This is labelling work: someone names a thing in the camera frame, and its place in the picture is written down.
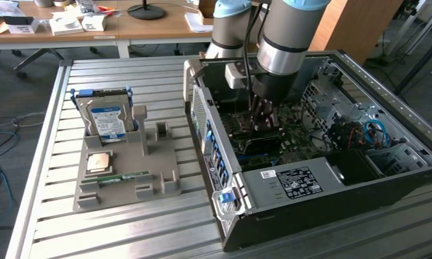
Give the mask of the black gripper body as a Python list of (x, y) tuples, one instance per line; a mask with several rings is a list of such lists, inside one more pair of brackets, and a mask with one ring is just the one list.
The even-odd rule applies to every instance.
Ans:
[(271, 73), (257, 74), (255, 76), (252, 92), (272, 104), (280, 104), (289, 94), (298, 75), (299, 72), (285, 76)]

